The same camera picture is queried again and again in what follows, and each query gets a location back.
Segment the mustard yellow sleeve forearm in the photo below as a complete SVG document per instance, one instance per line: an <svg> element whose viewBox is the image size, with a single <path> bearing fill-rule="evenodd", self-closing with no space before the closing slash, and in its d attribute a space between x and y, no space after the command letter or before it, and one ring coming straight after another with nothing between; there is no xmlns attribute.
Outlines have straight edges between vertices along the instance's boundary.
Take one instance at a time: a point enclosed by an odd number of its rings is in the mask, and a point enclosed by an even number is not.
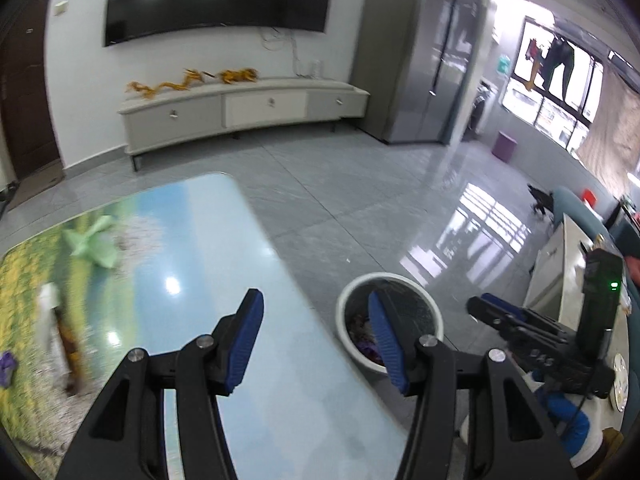
<svg viewBox="0 0 640 480"><path fill-rule="evenodd" d="M597 452L576 468L576 474L579 480L600 479L604 466L618 452L623 445L625 437L614 428L606 428L602 432L603 438Z"/></svg>

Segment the right hand blue white glove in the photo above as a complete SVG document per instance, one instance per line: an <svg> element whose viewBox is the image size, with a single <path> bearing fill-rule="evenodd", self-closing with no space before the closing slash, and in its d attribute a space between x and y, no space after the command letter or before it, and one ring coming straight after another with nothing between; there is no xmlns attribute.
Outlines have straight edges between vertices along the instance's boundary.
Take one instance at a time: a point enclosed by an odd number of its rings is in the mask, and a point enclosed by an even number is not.
<svg viewBox="0 0 640 480"><path fill-rule="evenodd" d="M546 411L578 477L591 476L608 452L601 403L596 398L551 391L544 386L541 372L529 372L523 378Z"/></svg>

